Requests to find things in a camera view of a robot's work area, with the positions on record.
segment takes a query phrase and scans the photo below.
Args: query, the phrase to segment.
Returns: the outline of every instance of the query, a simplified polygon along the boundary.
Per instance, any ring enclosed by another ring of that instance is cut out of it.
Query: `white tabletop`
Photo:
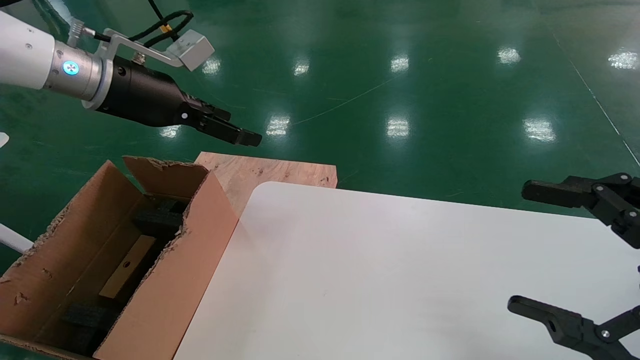
[[[175,360],[588,359],[507,301],[603,322],[640,304],[639,255],[592,219],[265,183]]]
[[[0,133],[0,147],[3,147],[9,141],[9,135]]]

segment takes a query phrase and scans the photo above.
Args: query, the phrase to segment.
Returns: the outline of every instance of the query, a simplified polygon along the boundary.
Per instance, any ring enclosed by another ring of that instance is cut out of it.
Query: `wooden piece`
[[[113,272],[113,275],[107,280],[107,283],[100,291],[100,296],[114,299],[116,295],[118,295],[124,283],[127,282],[133,270],[136,269],[142,258],[145,257],[145,254],[151,249],[151,245],[153,245],[155,240],[156,238],[151,236],[140,235],[138,241],[133,244],[129,253],[120,263],[120,266],[118,266],[116,271]]]
[[[236,215],[242,215],[253,189],[267,181],[335,188],[335,165],[301,163],[201,152],[195,163],[213,171]]]

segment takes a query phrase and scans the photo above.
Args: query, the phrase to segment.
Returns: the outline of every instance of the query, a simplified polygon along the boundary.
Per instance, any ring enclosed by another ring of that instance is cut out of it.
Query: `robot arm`
[[[71,26],[67,44],[0,12],[0,83],[48,90],[78,98],[90,110],[163,127],[187,125],[229,143],[258,146],[262,136],[229,122],[231,114],[184,93],[167,74],[144,66],[146,56],[174,67],[196,69],[212,53],[205,37],[185,32],[164,52],[108,29],[95,54],[75,47],[95,36],[81,22]],[[134,61],[116,56],[118,46],[136,51]]]

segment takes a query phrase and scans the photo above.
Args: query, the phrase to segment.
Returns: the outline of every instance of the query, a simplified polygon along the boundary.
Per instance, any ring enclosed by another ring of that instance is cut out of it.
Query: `green epoxy floor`
[[[638,0],[158,0],[189,9],[215,55],[183,90],[263,133],[233,147],[0,86],[0,222],[34,240],[106,160],[200,151],[337,165],[339,188],[586,215],[526,202],[528,179],[640,174]],[[64,40],[69,14],[136,33],[144,0],[24,0]],[[87,50],[95,44],[85,42]],[[0,249],[0,270],[17,253]],[[40,359],[0,346],[0,359]]]

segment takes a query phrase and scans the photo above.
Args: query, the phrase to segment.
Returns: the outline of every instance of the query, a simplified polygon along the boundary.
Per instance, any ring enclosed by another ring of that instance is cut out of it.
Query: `blue led light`
[[[80,71],[80,67],[73,61],[65,61],[65,63],[62,64],[62,70],[69,75],[76,75]]]

